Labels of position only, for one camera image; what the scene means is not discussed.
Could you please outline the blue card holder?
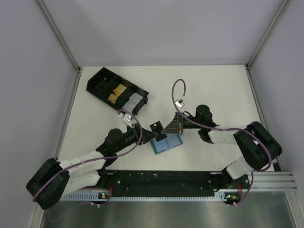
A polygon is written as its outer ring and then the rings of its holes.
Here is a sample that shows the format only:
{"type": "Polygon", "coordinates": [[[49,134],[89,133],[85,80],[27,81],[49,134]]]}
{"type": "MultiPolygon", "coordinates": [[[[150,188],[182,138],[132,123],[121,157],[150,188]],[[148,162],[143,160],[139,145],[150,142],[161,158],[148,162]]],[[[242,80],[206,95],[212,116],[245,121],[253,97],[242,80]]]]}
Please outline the blue card holder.
{"type": "Polygon", "coordinates": [[[183,144],[178,134],[168,134],[166,138],[160,141],[152,139],[150,143],[155,154],[160,154],[183,144]]]}

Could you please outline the black credit card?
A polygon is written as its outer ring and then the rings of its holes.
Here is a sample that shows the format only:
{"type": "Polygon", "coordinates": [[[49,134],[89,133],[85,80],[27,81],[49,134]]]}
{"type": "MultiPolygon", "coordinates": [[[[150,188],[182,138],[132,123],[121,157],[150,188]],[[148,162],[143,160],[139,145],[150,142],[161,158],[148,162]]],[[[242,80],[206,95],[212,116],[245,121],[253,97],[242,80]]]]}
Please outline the black credit card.
{"type": "Polygon", "coordinates": [[[163,126],[162,126],[162,124],[161,124],[160,121],[157,121],[157,122],[151,124],[151,125],[150,125],[150,129],[151,129],[152,132],[158,134],[158,136],[155,137],[155,140],[156,140],[157,142],[159,142],[159,141],[161,141],[161,140],[167,138],[167,134],[162,134],[163,126]]]}

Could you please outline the white credit card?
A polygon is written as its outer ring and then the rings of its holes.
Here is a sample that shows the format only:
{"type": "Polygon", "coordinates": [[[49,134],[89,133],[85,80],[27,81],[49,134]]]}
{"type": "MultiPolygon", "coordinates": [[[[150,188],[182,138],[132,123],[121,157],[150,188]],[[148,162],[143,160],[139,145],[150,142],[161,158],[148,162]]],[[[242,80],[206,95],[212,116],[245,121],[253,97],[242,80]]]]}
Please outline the white credit card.
{"type": "Polygon", "coordinates": [[[133,94],[129,97],[129,99],[130,99],[132,102],[138,104],[138,103],[140,103],[141,100],[143,99],[143,96],[141,96],[141,95],[138,94],[138,93],[133,93],[133,94]]]}

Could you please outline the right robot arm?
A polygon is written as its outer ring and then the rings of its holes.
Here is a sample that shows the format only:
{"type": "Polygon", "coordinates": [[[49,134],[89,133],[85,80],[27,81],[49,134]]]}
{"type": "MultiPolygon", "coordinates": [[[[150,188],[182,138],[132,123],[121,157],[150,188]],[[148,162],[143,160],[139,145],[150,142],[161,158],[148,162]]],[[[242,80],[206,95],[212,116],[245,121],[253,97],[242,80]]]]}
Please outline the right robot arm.
{"type": "Polygon", "coordinates": [[[210,108],[204,104],[196,107],[194,115],[177,111],[162,134],[183,134],[184,130],[194,129],[204,143],[234,145],[241,153],[239,158],[222,169],[217,181],[219,186],[236,186],[247,173],[266,169],[282,154],[280,144],[260,122],[253,121],[240,127],[220,126],[213,121],[210,108]]]}

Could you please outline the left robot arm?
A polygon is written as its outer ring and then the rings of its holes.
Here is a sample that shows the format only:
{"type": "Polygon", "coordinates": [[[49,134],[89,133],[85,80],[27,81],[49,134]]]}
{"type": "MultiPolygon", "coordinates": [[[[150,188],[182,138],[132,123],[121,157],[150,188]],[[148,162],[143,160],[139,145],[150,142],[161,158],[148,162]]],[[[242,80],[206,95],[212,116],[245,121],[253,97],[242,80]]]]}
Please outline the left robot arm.
{"type": "Polygon", "coordinates": [[[56,205],[61,197],[100,182],[102,171],[120,156],[127,147],[134,150],[158,136],[138,123],[127,127],[126,132],[114,128],[104,142],[92,152],[74,159],[46,160],[26,184],[26,189],[43,210],[56,205]]]}

